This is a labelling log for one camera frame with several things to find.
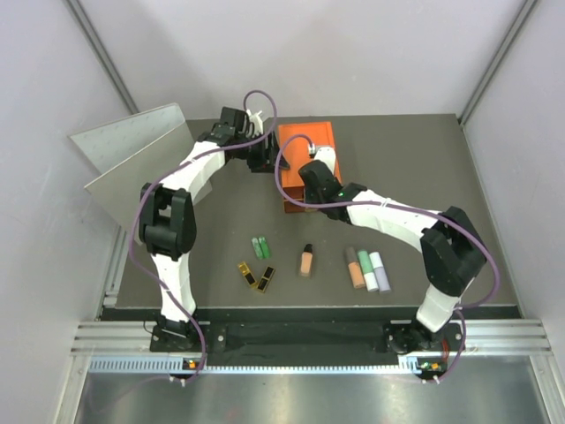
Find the orange drawer box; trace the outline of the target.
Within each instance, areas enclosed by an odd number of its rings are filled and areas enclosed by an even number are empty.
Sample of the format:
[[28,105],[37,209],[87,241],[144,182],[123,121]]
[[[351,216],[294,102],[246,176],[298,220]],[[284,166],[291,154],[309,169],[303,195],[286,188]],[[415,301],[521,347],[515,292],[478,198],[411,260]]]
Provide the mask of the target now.
[[[316,148],[324,146],[335,148],[334,132],[329,121],[279,125],[279,146],[281,147],[284,142],[296,134],[307,136]],[[298,173],[301,167],[313,159],[310,157],[309,147],[306,139],[296,138],[284,149],[282,155],[290,168],[280,171],[280,182],[284,192],[293,200],[313,204],[318,203],[318,201],[314,194],[305,188]]]

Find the green white tube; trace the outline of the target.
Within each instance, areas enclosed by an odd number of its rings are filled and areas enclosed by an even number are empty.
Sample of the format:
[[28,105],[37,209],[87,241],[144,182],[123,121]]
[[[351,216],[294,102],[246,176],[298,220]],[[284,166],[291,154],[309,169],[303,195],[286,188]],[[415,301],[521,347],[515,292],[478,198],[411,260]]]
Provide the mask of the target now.
[[379,290],[378,282],[374,274],[373,265],[371,263],[369,253],[366,250],[358,250],[358,262],[361,268],[365,287],[369,292],[377,292]]

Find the lilac white tube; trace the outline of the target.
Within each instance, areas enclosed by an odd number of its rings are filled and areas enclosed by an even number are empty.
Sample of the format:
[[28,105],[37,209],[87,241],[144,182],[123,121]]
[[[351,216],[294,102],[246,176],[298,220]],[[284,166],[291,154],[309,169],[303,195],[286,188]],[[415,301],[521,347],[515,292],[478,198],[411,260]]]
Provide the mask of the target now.
[[391,287],[388,281],[388,275],[380,254],[378,252],[371,252],[369,253],[369,259],[372,263],[373,273],[375,275],[380,292],[390,292]]

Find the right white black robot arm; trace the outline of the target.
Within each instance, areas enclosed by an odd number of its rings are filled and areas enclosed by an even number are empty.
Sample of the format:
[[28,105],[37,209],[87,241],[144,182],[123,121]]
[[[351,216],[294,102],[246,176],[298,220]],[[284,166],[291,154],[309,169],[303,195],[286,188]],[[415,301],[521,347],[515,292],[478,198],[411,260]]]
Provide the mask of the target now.
[[298,171],[306,198],[326,204],[333,220],[379,231],[422,253],[429,286],[411,323],[387,327],[388,344],[397,353],[433,349],[468,286],[486,264],[477,247],[482,240],[460,208],[445,212],[407,211],[363,185],[341,185],[329,167],[313,160]]

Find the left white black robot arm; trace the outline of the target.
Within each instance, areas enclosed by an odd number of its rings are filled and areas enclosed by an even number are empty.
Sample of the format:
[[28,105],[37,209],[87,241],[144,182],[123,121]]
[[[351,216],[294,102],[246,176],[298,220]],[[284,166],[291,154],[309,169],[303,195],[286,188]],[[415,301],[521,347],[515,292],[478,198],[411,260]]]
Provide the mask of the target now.
[[222,109],[218,122],[195,141],[189,155],[157,183],[147,183],[134,222],[139,241],[151,256],[161,289],[162,308],[152,330],[153,352],[189,352],[204,346],[195,321],[189,255],[197,228],[193,201],[214,174],[231,159],[247,162],[253,172],[271,172],[278,151],[271,129],[259,112]]

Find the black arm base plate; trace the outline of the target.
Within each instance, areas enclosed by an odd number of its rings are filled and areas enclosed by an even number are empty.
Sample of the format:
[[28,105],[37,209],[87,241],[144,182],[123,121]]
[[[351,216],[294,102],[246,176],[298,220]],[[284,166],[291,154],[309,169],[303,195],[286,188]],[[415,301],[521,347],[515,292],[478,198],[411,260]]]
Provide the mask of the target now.
[[455,352],[463,342],[456,323],[437,333],[420,328],[414,322],[213,322],[203,325],[202,336],[190,329],[182,337],[154,327],[152,352],[200,352],[208,356],[234,359],[259,357],[289,358],[292,353],[318,358],[336,354],[350,359],[354,355],[404,355],[431,352],[440,355]]

